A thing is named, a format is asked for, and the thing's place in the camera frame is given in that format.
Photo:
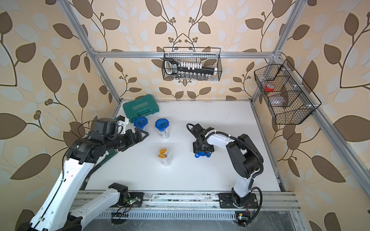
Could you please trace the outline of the blue lid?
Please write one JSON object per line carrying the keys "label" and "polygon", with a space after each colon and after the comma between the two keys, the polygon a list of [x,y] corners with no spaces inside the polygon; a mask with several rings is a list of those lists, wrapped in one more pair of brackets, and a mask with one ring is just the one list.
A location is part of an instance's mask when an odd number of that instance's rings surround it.
{"label": "blue lid", "polygon": [[155,123],[155,128],[160,132],[164,132],[169,127],[169,121],[165,118],[160,118]]}
{"label": "blue lid", "polygon": [[212,153],[208,153],[208,152],[197,152],[194,154],[195,158],[200,158],[200,157],[211,157]]}
{"label": "blue lid", "polygon": [[134,120],[134,127],[146,127],[148,125],[148,120],[146,117],[138,117]]}

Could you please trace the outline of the blue lid front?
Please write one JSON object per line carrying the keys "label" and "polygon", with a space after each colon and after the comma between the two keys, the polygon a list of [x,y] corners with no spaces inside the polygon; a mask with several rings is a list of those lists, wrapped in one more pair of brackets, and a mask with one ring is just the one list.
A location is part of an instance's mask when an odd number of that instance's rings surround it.
{"label": "blue lid front", "polygon": [[155,128],[160,132],[164,132],[169,127],[169,121],[165,118],[160,118],[155,123]]}

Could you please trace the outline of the clear plastic container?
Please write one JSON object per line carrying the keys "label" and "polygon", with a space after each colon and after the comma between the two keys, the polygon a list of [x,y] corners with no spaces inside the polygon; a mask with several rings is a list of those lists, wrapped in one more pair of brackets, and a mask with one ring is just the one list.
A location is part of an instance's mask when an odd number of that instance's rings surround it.
{"label": "clear plastic container", "polygon": [[170,137],[169,128],[159,129],[159,136],[162,139],[168,139]]}
{"label": "clear plastic container", "polygon": [[158,152],[158,158],[163,166],[169,166],[172,162],[172,155],[168,148],[161,147]]}
{"label": "clear plastic container", "polygon": [[140,127],[140,129],[146,133],[149,133],[146,127]]}

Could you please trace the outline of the white bottle purple label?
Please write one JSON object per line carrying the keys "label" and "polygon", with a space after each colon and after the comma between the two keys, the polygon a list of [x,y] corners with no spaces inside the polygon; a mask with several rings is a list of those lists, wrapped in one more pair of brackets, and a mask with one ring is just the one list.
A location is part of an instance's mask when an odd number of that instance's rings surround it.
{"label": "white bottle purple label", "polygon": [[160,155],[167,155],[168,154],[168,150],[166,148],[162,148],[160,149]]}

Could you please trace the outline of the white shampoo bottle gold cap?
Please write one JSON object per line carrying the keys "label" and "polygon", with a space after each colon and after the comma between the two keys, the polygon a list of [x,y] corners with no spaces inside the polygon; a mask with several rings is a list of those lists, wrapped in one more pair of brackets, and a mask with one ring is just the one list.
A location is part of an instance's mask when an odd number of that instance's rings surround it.
{"label": "white shampoo bottle gold cap", "polygon": [[167,158],[167,156],[165,154],[159,154],[158,157],[161,158],[161,159],[166,159]]}

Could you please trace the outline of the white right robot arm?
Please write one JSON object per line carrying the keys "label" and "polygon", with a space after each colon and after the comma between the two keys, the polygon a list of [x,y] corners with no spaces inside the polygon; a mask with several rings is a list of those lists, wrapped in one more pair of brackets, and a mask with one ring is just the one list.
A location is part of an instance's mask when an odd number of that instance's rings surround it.
{"label": "white right robot arm", "polygon": [[192,135],[196,138],[193,142],[193,151],[196,154],[210,156],[215,146],[227,151],[232,166],[239,175],[231,190],[232,203],[237,208],[246,206],[254,190],[255,178],[264,171],[264,159],[250,137],[246,134],[235,137],[221,131],[211,132],[211,128],[193,131]]}

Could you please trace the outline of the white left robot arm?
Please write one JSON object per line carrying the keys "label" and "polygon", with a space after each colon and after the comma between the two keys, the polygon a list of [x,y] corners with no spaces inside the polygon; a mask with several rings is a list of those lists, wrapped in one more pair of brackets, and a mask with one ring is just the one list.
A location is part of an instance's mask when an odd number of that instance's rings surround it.
{"label": "white left robot arm", "polygon": [[47,199],[29,222],[19,231],[81,231],[95,217],[111,206],[131,204],[128,187],[119,183],[109,185],[100,196],[80,209],[70,208],[86,177],[98,159],[107,151],[125,151],[142,142],[149,133],[135,128],[119,134],[117,128],[107,131],[93,130],[76,140],[62,159],[62,172]]}

